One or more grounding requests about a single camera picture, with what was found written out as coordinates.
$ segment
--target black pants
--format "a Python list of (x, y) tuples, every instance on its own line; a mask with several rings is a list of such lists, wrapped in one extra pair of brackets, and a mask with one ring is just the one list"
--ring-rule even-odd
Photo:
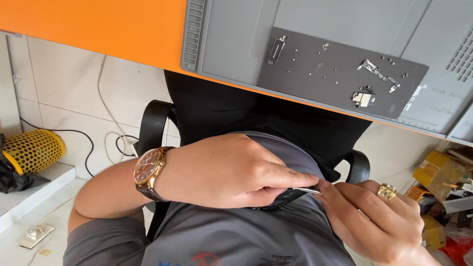
[(234, 131), (282, 137), (305, 150), (328, 181), (370, 121), (208, 80), (164, 71), (176, 108), (181, 145)]

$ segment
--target gray shirt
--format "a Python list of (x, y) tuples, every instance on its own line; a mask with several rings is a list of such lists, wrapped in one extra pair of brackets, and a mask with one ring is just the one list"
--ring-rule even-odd
[[(323, 177), (294, 144), (243, 132), (294, 170)], [(143, 222), (97, 219), (68, 237), (64, 265), (355, 266), (320, 202), (307, 194), (273, 211), (213, 209), (172, 202), (152, 243)]]

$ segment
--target black office chair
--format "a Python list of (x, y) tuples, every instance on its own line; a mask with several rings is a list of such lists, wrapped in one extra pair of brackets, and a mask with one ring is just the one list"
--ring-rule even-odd
[[(140, 129), (140, 141), (138, 142), (138, 155), (161, 147), (163, 141), (164, 126), (169, 118), (179, 129), (174, 104), (159, 100), (152, 100), (143, 113)], [(369, 160), (365, 154), (353, 150), (346, 158), (350, 164), (347, 183), (356, 184), (368, 180)], [(154, 213), (147, 237), (152, 241), (159, 226), (161, 225), (170, 203), (156, 202), (147, 204), (147, 208)]]

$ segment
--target black plastic bag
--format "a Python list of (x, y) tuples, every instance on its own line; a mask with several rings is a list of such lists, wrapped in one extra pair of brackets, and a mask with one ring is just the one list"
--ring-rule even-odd
[(23, 191), (51, 182), (51, 180), (38, 174), (18, 174), (10, 161), (3, 156), (4, 143), (5, 135), (0, 133), (0, 192), (7, 194), (14, 191)]

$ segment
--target chair armrest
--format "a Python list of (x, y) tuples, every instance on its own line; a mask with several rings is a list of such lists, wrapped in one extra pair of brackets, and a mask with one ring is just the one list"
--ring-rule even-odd
[(369, 178), (369, 160), (366, 155), (360, 151), (352, 150), (345, 158), (350, 164), (350, 171), (347, 177), (347, 183), (357, 184), (368, 180)]
[(168, 117), (177, 126), (174, 104), (152, 100), (146, 106), (141, 119), (140, 141), (138, 143), (139, 156), (151, 149), (161, 147), (164, 125)]

